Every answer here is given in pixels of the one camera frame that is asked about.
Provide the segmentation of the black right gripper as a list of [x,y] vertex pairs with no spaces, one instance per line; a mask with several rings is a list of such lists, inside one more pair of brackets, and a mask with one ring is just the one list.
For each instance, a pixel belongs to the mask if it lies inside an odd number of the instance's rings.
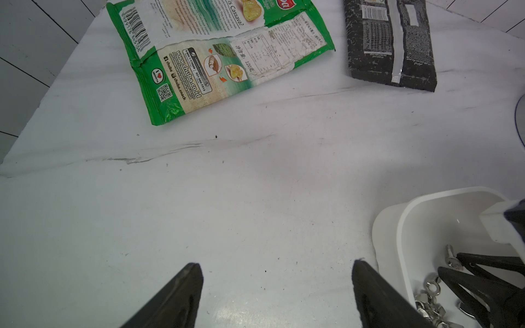
[[[523,273],[524,200],[496,203],[479,217],[490,238],[510,245],[519,257],[458,253],[456,258],[471,273],[480,272],[481,266]],[[482,327],[524,326],[524,289],[442,266],[437,273]]]

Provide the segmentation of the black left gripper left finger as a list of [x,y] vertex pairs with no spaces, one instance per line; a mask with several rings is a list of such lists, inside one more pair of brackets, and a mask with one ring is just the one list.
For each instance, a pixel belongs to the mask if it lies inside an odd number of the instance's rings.
[[203,284],[201,266],[187,264],[123,327],[193,328]]

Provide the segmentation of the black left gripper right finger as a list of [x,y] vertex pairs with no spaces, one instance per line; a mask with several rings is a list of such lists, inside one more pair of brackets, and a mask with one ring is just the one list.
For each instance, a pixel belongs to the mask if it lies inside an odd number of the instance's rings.
[[351,277],[363,327],[432,326],[366,261],[354,262]]

